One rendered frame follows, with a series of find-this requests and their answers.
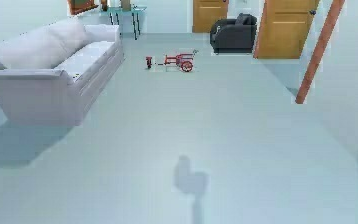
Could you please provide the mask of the red toy cart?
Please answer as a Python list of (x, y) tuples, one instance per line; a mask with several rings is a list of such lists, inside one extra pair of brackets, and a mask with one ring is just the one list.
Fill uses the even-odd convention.
[(193, 70), (194, 56), (198, 50), (193, 50), (191, 53), (180, 53), (176, 56), (165, 56), (164, 65), (175, 64), (183, 72), (191, 72)]

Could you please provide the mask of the brown wooden door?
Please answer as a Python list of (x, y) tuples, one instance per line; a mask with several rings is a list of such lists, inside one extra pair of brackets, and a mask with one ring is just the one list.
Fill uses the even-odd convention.
[(299, 59), (320, 0), (265, 0), (254, 57)]
[(219, 19), (227, 17), (229, 0), (193, 0), (193, 33), (208, 33)]

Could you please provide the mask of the glass side table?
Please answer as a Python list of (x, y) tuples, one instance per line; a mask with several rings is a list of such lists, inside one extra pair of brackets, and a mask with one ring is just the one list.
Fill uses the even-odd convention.
[(140, 14), (146, 9), (146, 6), (132, 5), (129, 11), (126, 11), (121, 7), (108, 7), (106, 10), (102, 10), (102, 12), (109, 16), (111, 25), (120, 25), (120, 18), (124, 15), (130, 14), (134, 39), (137, 40), (141, 34)]

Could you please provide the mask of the white sofa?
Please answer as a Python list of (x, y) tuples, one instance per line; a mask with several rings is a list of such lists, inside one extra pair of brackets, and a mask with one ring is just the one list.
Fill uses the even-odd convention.
[(120, 27), (58, 21), (0, 42), (0, 107), (26, 125), (78, 126), (124, 61)]

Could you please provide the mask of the brown framed wall picture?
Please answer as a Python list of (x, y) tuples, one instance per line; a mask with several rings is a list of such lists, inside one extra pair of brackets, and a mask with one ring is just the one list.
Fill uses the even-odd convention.
[(67, 0), (71, 15), (77, 15), (98, 7), (94, 0)]

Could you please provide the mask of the brown door frame post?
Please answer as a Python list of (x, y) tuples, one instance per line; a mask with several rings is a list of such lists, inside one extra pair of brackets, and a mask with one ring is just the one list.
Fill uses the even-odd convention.
[(308, 92), (311, 88), (316, 72), (322, 61), (323, 55), (325, 53), (331, 35), (334, 31), (334, 28), (336, 26), (337, 20), (340, 16), (345, 1), (346, 0), (332, 0), (330, 9), (326, 16), (318, 41), (314, 48), (310, 62), (307, 66), (300, 88), (297, 92), (295, 98), (296, 104), (303, 104), (307, 98)]

